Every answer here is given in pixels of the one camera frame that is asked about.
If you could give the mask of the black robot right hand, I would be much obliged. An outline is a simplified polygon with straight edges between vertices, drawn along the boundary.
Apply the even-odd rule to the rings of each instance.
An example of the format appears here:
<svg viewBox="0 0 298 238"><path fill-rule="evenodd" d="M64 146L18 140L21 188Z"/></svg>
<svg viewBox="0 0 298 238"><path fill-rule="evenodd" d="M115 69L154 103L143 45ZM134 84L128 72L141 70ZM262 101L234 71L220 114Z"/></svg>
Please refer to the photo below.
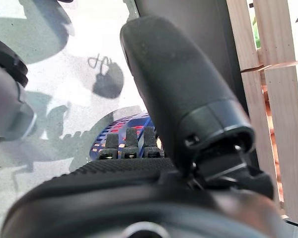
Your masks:
<svg viewBox="0 0 298 238"><path fill-rule="evenodd" d="M164 18L120 31L154 127L139 157L128 129L96 161L42 183L9 210L2 238L290 238L271 178L246 164L255 132L206 55Z"/></svg>

